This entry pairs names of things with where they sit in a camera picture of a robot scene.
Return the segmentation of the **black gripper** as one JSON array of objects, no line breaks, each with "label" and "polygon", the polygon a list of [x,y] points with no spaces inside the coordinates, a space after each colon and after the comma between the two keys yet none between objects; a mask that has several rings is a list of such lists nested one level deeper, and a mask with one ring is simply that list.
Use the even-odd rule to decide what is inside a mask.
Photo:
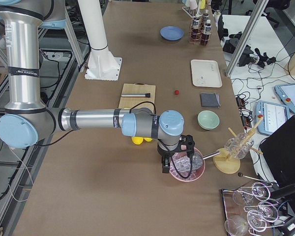
[{"label": "black gripper", "polygon": [[175,149],[158,140],[157,151],[162,156],[162,173],[170,172],[170,158],[176,153],[186,152],[188,158],[193,160],[195,142],[191,135],[181,135]]}]

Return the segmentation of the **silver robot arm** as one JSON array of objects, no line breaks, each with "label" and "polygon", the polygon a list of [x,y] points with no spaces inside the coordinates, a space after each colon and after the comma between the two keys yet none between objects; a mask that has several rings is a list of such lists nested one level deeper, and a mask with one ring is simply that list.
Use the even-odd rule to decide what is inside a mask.
[{"label": "silver robot arm", "polygon": [[26,148],[61,131],[82,128],[120,128],[129,137],[158,141],[162,171],[174,165],[172,156],[194,157],[194,140],[183,135],[183,116],[174,110],[157,115],[147,108],[71,110],[48,108],[40,97],[38,28],[66,27],[62,0],[0,0],[5,24],[9,103],[0,118],[0,139],[10,147]]}]

